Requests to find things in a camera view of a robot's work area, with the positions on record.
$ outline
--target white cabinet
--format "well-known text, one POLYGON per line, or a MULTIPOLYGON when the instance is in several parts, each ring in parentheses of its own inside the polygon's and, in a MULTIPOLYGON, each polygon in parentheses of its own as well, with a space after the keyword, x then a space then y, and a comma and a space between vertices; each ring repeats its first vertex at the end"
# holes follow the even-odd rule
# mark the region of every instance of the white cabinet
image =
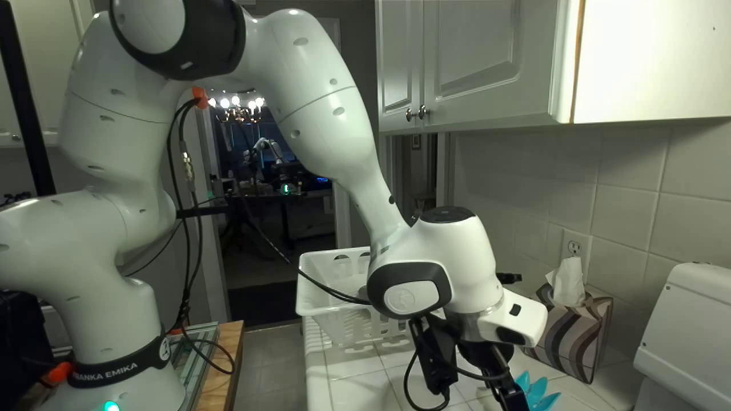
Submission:
POLYGON ((729 0, 376 0, 381 130, 731 117, 725 16, 729 0))
MULTIPOLYGON (((12 0, 30 88, 45 135, 59 127, 67 85, 83 32, 91 21, 91 0, 12 0)), ((18 135, 16 112, 0 63, 0 139, 18 135)))

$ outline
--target white appliance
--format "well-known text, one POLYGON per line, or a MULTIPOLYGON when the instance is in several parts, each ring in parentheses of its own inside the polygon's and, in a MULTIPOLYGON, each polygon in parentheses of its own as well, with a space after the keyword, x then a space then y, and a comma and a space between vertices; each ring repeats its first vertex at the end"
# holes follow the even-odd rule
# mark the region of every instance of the white appliance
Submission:
POLYGON ((644 329, 637 411, 731 409, 731 268, 676 265, 644 329))

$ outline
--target tile wall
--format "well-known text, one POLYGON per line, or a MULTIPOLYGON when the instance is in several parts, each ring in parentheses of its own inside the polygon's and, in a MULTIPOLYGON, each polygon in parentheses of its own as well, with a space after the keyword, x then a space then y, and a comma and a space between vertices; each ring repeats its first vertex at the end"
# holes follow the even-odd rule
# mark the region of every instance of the tile wall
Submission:
POLYGON ((450 201, 493 219, 499 268, 520 292, 592 234, 587 283, 616 299, 611 344, 633 355, 669 268, 731 265, 731 123, 531 127, 450 135, 450 201))

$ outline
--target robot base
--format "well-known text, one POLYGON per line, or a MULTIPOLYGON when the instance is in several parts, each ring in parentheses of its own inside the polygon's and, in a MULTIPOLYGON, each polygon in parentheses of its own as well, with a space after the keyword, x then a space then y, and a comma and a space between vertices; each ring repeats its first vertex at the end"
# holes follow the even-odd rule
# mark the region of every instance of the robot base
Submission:
POLYGON ((64 384, 40 411, 181 411, 182 404, 186 387, 179 372, 166 364, 102 387, 64 384))

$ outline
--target clear plastic container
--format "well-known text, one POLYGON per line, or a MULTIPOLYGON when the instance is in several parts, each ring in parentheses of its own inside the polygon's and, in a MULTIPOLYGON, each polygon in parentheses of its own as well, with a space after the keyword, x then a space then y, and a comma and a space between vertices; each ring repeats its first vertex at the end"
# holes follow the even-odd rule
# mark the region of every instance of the clear plastic container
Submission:
MULTIPOLYGON (((301 254, 299 268, 346 293, 365 299, 368 247, 301 254)), ((298 315, 311 317, 335 347, 372 344, 406 336, 406 321, 388 320, 371 306, 341 301, 298 275, 298 315)))

